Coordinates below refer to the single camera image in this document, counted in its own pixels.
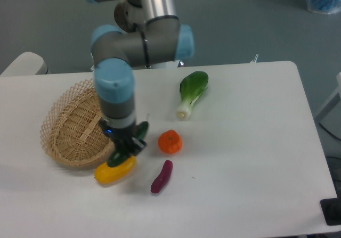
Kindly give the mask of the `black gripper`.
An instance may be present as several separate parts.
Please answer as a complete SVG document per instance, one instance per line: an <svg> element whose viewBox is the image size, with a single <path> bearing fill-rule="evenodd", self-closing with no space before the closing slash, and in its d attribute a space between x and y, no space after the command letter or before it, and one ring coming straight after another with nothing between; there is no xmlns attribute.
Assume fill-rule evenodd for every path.
<svg viewBox="0 0 341 238"><path fill-rule="evenodd" d="M128 155L125 144L128 145L128 151L131 155L138 155L147 146L144 140L133 138L136 120L100 119L98 124L105 136L115 143L115 154Z"/></svg>

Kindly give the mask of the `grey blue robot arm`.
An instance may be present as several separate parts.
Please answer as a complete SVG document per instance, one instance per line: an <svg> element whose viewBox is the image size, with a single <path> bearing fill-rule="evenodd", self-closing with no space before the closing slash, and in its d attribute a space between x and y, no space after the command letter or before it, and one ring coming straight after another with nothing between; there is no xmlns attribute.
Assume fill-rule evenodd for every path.
<svg viewBox="0 0 341 238"><path fill-rule="evenodd" d="M88 0L101 3L114 0ZM102 119L99 124L116 148L139 154L146 143L135 133L135 67L187 59L194 54L190 26L181 24L173 0L124 0L142 14L127 14L132 29L104 25L92 35L94 86Z"/></svg>

